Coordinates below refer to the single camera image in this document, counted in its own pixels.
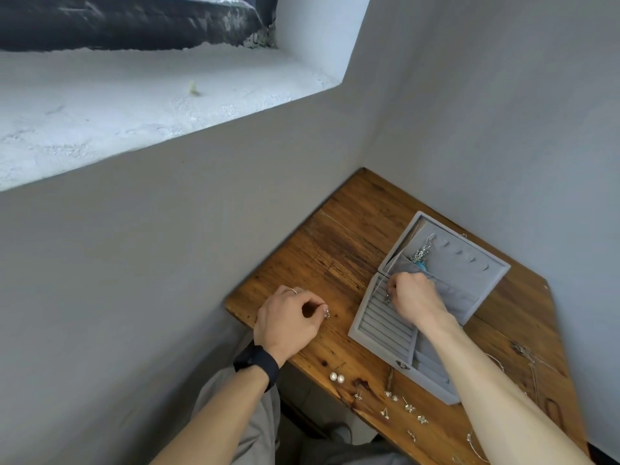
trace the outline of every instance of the wooden table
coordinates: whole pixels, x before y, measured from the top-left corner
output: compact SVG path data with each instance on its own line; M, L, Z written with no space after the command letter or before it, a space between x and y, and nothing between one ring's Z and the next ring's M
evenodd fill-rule
M393 402L384 395L389 366L347 336L368 282L420 210L512 265L465 331L535 400L532 373L536 373L539 407L587 454L546 280L372 171L357 171L299 226L227 298L228 311L253 327L260 305L280 284L319 294L328 303L331 318L290 362L421 464L482 464L467 441L471 425L461 404L445 405L398 372L392 391L401 399ZM519 346L529 348L534 365ZM332 371L345 375L345 383L331 382ZM353 397L357 389L362 400ZM416 407L413 414L405 410L402 398ZM389 419L380 414L385 407ZM429 423L421 424L418 414ZM479 444L477 450L482 453Z

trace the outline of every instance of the stud earring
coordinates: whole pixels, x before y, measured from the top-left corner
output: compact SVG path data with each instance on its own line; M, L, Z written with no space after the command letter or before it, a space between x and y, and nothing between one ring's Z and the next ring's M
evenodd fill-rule
M405 411L407 411L407 413L411 413L415 410L415 406L410 405L409 403L407 403L407 400L403 397L402 399L405 402Z

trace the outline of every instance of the left hand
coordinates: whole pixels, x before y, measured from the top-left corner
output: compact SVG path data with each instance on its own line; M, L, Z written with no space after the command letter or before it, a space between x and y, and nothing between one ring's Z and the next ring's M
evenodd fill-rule
M295 291L278 287L259 309L254 325L254 344L263 346L280 367L314 339L327 311L321 297L300 287ZM316 306L310 318L301 310L306 303Z

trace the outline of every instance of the right hand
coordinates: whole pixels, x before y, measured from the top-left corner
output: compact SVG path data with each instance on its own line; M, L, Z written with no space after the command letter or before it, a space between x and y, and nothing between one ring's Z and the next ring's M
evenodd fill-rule
M439 297L435 283L422 273L394 274L387 289L400 316L412 322L423 333L452 317Z

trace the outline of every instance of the silver earring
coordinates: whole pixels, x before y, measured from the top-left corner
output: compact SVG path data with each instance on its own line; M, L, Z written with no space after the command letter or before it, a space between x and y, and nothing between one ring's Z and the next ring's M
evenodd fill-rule
M409 259L412 263L414 263L418 267L420 267L420 268L425 270L426 266L424 265L424 260L429 255L431 246L433 246L433 238L435 238L435 234L434 233L431 234L427 238L427 240L424 243L424 245L422 246L422 248L417 250L413 255L411 255L407 259Z
M403 397L402 399L405 402L405 411L407 411L407 413L411 413L415 410L415 406L410 405L409 403L407 403L407 400Z

